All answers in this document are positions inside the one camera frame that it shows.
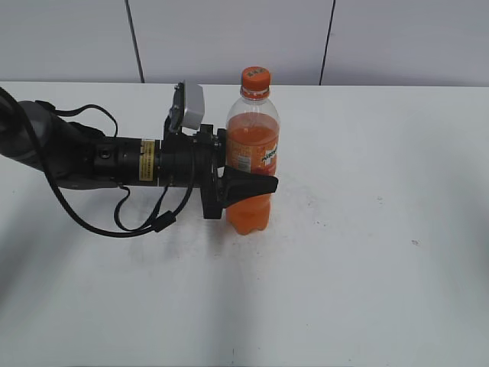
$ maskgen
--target table surface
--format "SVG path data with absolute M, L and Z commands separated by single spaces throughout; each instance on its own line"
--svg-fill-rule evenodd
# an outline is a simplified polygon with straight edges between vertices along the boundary
M 2 83 L 97 103 L 159 138 L 173 86 Z M 204 86 L 222 127 L 237 86 Z M 279 190 L 264 232 L 202 218 L 160 234 L 78 227 L 44 176 L 0 158 L 0 365 L 460 366 L 489 361 L 489 89 L 274 86 Z M 87 111 L 78 122 L 112 133 Z M 142 222 L 159 188 L 122 211 Z M 171 189 L 175 207 L 184 189 Z M 114 229 L 120 190 L 72 192 Z

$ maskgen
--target orange bottle cap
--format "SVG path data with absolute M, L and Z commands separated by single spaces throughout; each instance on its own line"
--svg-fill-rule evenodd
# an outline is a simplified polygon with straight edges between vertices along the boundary
M 270 94 L 270 71 L 264 67 L 247 67 L 241 75 L 241 94 L 249 99 L 263 99 Z

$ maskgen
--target orange liquid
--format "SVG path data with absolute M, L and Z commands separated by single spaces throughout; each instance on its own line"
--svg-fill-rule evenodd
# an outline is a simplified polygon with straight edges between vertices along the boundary
M 229 120 L 227 139 L 247 146 L 263 146 L 277 139 L 278 122 L 263 113 L 241 113 Z M 253 174 L 274 175 L 277 159 L 266 166 L 266 171 L 251 166 Z M 251 197 L 226 209 L 226 219 L 241 235 L 247 235 L 256 229 L 267 228 L 270 217 L 270 194 Z

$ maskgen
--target white wall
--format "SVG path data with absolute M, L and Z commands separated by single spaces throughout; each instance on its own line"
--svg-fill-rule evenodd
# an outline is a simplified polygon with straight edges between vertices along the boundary
M 147 83 L 317 84 L 332 0 L 131 0 Z M 488 0 L 337 0 L 323 84 L 489 86 Z M 139 82 L 124 0 L 4 0 L 0 80 Z
M 131 2 L 147 82 L 239 83 L 268 67 L 276 84 L 318 84 L 332 0 Z
M 3 1 L 0 80 L 139 81 L 124 1 Z
M 488 0 L 338 0 L 323 84 L 489 86 Z

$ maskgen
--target orange soda bottle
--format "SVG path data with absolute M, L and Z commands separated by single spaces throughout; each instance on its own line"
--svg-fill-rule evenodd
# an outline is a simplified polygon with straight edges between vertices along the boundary
M 270 95 L 270 72 L 249 67 L 241 76 L 241 98 L 231 107 L 226 128 L 227 164 L 252 174 L 274 175 L 280 120 Z M 241 235 L 263 230 L 270 216 L 270 194 L 252 197 L 226 209 L 227 220 Z

